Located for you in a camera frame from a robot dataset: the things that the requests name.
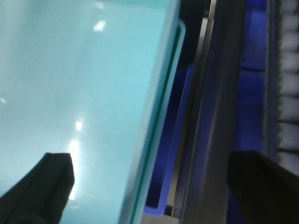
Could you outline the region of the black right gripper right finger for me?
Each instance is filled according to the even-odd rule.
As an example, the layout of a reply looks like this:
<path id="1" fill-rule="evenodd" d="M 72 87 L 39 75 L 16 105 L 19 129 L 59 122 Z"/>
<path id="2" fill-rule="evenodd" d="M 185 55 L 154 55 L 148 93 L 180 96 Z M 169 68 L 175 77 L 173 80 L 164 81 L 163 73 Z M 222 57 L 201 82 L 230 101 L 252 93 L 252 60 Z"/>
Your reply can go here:
<path id="1" fill-rule="evenodd" d="M 297 224 L 299 178 L 261 153 L 231 152 L 227 182 L 248 224 Z"/>

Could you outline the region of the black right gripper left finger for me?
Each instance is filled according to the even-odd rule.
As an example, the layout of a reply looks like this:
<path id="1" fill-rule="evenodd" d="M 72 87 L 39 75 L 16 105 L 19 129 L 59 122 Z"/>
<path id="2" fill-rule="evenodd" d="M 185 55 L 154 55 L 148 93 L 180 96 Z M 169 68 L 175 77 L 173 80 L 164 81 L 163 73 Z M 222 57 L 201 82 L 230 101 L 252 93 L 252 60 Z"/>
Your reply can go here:
<path id="1" fill-rule="evenodd" d="M 75 182 L 69 153 L 46 153 L 0 198 L 2 224 L 58 224 Z"/>

